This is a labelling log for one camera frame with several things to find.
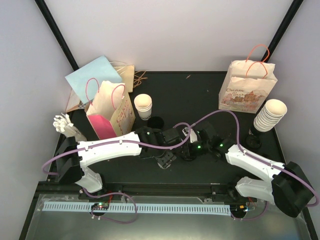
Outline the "cream paper bag pink sides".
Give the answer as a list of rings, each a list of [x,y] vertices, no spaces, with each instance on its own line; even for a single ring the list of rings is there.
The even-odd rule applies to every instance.
[[[126,85],[102,81],[86,117],[100,140],[130,133],[136,117]]]

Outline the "white paper coffee cup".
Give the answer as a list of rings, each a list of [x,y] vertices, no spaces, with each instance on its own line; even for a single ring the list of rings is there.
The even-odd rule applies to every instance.
[[[168,169],[168,168],[171,166],[171,164],[169,164],[169,165],[161,165],[160,163],[158,163],[158,166],[159,166],[161,169],[165,170],[165,169]]]

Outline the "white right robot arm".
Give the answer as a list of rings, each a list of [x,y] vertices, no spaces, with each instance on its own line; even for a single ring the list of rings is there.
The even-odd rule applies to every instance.
[[[229,138],[221,138],[210,123],[202,129],[182,129],[188,141],[181,148],[185,160],[210,153],[214,158],[244,169],[256,176],[239,179],[228,187],[228,198],[234,202],[253,197],[276,205],[289,217],[297,217],[315,196],[301,167],[295,162],[284,164],[240,148]]]

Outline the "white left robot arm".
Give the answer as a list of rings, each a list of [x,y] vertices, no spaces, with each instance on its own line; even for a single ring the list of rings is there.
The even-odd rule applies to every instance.
[[[76,141],[66,138],[56,153],[56,180],[60,184],[77,184],[85,188],[95,199],[103,199],[108,188],[103,178],[89,167],[93,164],[127,156],[141,159],[153,158],[166,169],[175,160],[171,152],[182,142],[176,128],[161,130],[141,127],[128,134],[96,141]]]

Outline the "small stack paper cups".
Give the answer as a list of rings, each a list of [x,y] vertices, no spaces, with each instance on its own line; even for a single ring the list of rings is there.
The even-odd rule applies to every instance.
[[[139,94],[134,98],[134,106],[139,117],[147,121],[152,114],[152,98],[148,94]]]

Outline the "black lid stacks right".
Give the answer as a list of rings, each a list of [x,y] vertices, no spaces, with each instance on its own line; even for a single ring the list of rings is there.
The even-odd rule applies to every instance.
[[[245,138],[245,144],[248,148],[256,150],[262,145],[260,135],[262,132],[258,131],[254,127],[251,127],[248,131],[248,135]]]

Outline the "Cream Bear printed paper bag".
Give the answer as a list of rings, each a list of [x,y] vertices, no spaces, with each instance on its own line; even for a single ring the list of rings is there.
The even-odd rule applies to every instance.
[[[255,114],[266,100],[278,79],[274,75],[275,64],[267,63],[270,56],[261,61],[234,60],[228,67],[218,94],[218,108],[234,112]]]

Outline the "tall stack paper cups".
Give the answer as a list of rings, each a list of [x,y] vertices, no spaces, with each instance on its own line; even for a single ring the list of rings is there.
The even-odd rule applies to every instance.
[[[278,99],[269,99],[254,118],[253,126],[259,132],[265,133],[274,128],[287,113],[288,108]]]

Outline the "brown kraft paper bag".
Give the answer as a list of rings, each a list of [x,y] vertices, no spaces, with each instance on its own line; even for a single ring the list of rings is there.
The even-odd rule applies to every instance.
[[[125,83],[129,93],[132,93],[134,88],[138,87],[144,80],[148,79],[146,71],[136,71],[134,65],[129,65],[121,61],[111,61],[110,63],[121,76],[122,82]]]

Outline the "patterned flat paper bag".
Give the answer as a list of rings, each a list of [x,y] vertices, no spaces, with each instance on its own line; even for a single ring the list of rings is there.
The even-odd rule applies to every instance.
[[[85,107],[86,105],[83,104],[76,93],[71,90],[65,112],[69,113],[75,110],[85,109]]]

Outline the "light blue paper bag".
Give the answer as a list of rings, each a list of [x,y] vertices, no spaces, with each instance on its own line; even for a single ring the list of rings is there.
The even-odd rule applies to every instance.
[[[65,79],[83,104],[94,99],[98,85],[103,81],[122,82],[121,76],[104,55],[70,73]]]

